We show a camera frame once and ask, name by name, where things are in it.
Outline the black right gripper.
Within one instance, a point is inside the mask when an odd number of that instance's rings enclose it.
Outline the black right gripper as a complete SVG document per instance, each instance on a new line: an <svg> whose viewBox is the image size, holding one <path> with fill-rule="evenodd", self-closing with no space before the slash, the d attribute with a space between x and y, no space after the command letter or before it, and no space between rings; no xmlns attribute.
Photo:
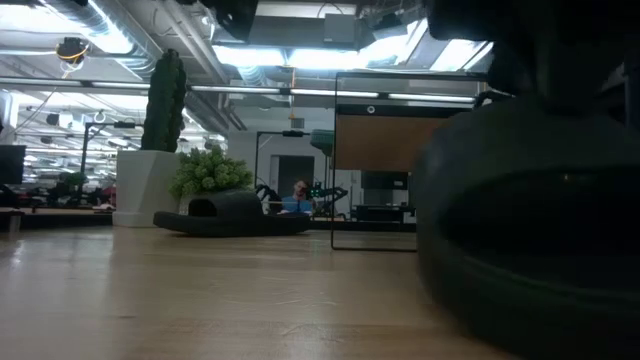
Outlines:
<svg viewBox="0 0 640 360"><path fill-rule="evenodd" d="M621 41L496 41L491 87L516 97L531 96L553 113L586 113L610 74L622 64L624 53Z"/></svg>

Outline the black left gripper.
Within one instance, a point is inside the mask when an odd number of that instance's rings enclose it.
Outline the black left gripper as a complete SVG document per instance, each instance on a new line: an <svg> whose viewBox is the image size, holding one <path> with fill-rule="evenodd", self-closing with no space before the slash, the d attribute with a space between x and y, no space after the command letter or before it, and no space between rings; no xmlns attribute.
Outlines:
<svg viewBox="0 0 640 360"><path fill-rule="evenodd" d="M232 37L249 39L259 0L201 0L201 3L214 12L217 22Z"/></svg>

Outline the black rubber slide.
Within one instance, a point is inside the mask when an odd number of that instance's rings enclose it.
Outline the black rubber slide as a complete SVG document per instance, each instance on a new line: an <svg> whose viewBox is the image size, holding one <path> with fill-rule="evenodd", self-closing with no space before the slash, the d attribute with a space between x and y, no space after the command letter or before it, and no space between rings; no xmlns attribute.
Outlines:
<svg viewBox="0 0 640 360"><path fill-rule="evenodd" d="M457 114L414 170L420 273L527 360L640 360L640 133L533 96Z"/></svg>
<svg viewBox="0 0 640 360"><path fill-rule="evenodd" d="M307 231L311 217L305 213L267 214L254 192L227 190L192 198L185 214L158 211L153 224L198 237L288 236Z"/></svg>

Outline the grey ceiling air unit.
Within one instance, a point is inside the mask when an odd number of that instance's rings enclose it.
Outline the grey ceiling air unit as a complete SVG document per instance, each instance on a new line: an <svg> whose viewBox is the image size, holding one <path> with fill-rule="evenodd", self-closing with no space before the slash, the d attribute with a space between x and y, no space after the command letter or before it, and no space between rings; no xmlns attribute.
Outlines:
<svg viewBox="0 0 640 360"><path fill-rule="evenodd" d="M362 26L353 15L320 18L256 16L247 44L277 48L355 50Z"/></svg>

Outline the long linear ceiling light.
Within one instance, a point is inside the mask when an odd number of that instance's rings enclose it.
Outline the long linear ceiling light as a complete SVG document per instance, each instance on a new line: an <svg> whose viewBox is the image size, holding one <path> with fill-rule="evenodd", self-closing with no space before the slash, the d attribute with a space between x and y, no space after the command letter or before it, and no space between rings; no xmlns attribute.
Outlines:
<svg viewBox="0 0 640 360"><path fill-rule="evenodd" d="M57 88L62 92L88 92L108 94L115 92L147 92L150 85L135 82L115 82L96 80L69 80L57 78L26 78L0 77L0 88ZM282 96L311 96L311 97L343 97L376 100L406 100L419 102L443 102L456 104L472 104L475 98L471 96L394 93L377 91L324 90L307 88L273 88L273 87L245 87L231 85L187 85L188 91L219 94L251 94L251 95L282 95Z"/></svg>

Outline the tall green cactus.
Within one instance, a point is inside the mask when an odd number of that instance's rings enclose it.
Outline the tall green cactus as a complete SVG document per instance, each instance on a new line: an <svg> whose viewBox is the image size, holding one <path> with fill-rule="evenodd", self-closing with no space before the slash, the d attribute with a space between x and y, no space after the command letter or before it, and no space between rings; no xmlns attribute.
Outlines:
<svg viewBox="0 0 640 360"><path fill-rule="evenodd" d="M182 111L187 93L187 74L179 53L168 49L156 62L150 79L142 150L174 153L183 128Z"/></svg>

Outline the round light green succulent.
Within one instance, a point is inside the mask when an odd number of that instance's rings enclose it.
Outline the round light green succulent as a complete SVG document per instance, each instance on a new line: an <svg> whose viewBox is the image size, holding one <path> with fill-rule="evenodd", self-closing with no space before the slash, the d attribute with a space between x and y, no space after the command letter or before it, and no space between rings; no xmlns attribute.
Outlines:
<svg viewBox="0 0 640 360"><path fill-rule="evenodd" d="M210 150L192 148L179 154L179 168L171 184L170 193L179 200L178 213L188 212L191 200L226 190L246 190L253 181L253 173L244 160L234 160L218 145Z"/></svg>

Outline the dark grey door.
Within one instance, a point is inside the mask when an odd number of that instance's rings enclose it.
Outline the dark grey door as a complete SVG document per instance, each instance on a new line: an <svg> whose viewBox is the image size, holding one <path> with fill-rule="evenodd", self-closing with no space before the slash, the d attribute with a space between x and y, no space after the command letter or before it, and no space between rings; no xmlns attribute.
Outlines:
<svg viewBox="0 0 640 360"><path fill-rule="evenodd" d="M314 178L315 158L312 156L278 157L278 194L289 197L300 180L311 183Z"/></svg>

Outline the person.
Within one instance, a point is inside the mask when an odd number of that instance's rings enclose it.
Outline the person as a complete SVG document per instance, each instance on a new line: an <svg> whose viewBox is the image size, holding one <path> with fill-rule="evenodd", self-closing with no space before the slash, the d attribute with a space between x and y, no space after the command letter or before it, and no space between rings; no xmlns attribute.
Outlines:
<svg viewBox="0 0 640 360"><path fill-rule="evenodd" d="M303 180L298 180L293 186L293 193L282 199L282 213L303 213L311 215L314 203L308 197L309 185Z"/></svg>

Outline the white hexagonal plant pot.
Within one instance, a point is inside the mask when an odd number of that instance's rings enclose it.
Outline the white hexagonal plant pot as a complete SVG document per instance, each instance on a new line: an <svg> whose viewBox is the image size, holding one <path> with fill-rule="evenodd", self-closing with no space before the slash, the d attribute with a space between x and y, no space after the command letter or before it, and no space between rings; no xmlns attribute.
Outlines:
<svg viewBox="0 0 640 360"><path fill-rule="evenodd" d="M116 210L114 226L153 227L156 212L176 212L179 201L170 193L179 168L176 153L139 150L120 151L116 164Z"/></svg>

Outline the black low cabinet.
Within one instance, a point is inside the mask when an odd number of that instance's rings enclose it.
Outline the black low cabinet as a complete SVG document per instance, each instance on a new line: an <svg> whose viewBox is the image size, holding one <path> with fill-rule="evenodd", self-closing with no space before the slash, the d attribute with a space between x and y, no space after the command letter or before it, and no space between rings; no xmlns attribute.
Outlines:
<svg viewBox="0 0 640 360"><path fill-rule="evenodd" d="M408 206L357 205L351 211L357 222L404 223L406 214L414 215L415 209Z"/></svg>

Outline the black computer monitor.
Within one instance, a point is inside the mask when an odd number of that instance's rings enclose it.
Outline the black computer monitor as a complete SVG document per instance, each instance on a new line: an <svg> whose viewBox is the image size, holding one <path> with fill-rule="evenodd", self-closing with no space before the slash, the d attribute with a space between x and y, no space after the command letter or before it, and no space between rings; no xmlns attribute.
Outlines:
<svg viewBox="0 0 640 360"><path fill-rule="evenodd" d="M24 145L0 145L0 184L22 183L25 156Z"/></svg>

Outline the black gantry frame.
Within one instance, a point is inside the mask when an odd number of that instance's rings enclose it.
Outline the black gantry frame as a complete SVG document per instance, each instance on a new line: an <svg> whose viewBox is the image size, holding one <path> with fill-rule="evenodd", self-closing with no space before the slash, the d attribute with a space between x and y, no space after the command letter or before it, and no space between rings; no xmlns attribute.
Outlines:
<svg viewBox="0 0 640 360"><path fill-rule="evenodd" d="M283 131L257 131L256 132L256 138L255 138L255 153L254 153L254 188L257 188L259 185L259 176L258 176L258 172L259 172L259 153L260 153L260 149L261 149L261 136L262 135L279 135L282 137L291 137L291 138L301 138L304 136L311 136L311 133L308 132L304 132L304 131L299 131L299 130L283 130Z"/></svg>
<svg viewBox="0 0 640 360"><path fill-rule="evenodd" d="M90 120L84 124L80 173L84 182L78 186L81 203L100 207L107 203L114 208L117 154L140 148L139 135L133 131L138 124L125 120Z"/></svg>

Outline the silver ventilation duct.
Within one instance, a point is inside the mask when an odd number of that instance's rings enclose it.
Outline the silver ventilation duct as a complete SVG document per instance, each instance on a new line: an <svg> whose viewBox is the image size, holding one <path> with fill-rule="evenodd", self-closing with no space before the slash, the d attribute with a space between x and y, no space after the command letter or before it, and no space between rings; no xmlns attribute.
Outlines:
<svg viewBox="0 0 640 360"><path fill-rule="evenodd" d="M78 27L93 45L148 81L162 50L123 5L124 0L37 0L62 20Z"/></svg>

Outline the wooden shelf with black frame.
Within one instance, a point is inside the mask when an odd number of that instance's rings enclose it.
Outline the wooden shelf with black frame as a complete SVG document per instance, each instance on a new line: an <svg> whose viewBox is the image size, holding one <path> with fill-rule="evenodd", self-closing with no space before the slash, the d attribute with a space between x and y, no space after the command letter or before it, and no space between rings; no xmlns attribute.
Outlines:
<svg viewBox="0 0 640 360"><path fill-rule="evenodd" d="M339 71L334 89L394 93L440 94L478 97L486 77L477 72L401 73ZM350 182L350 211L342 219L331 217L330 245L338 251L413 252L415 232L339 231L336 222L357 222L351 211L357 205L408 206L411 171L420 148L449 117L470 110L472 104L376 100L333 97L334 150L331 183ZM362 171L406 172L407 190L367 190L361 187ZM415 224L416 213L405 222Z"/></svg>

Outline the black wall screen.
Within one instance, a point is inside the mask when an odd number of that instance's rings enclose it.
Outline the black wall screen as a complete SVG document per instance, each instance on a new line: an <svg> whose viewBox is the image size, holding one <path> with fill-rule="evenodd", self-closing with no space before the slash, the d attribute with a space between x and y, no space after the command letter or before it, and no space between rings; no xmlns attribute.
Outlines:
<svg viewBox="0 0 640 360"><path fill-rule="evenodd" d="M406 172L361 172L361 187L367 190L407 190L408 180L409 174Z"/></svg>

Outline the black aluminium table frame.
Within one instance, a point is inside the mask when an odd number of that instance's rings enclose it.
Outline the black aluminium table frame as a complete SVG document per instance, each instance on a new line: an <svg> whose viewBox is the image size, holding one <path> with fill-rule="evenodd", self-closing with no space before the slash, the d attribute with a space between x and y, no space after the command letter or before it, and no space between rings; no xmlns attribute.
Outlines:
<svg viewBox="0 0 640 360"><path fill-rule="evenodd" d="M29 230L96 226L112 226L112 216L110 214L24 214L20 220L20 229ZM336 222L334 229L339 231L412 233L416 231L416 225L376 222Z"/></svg>

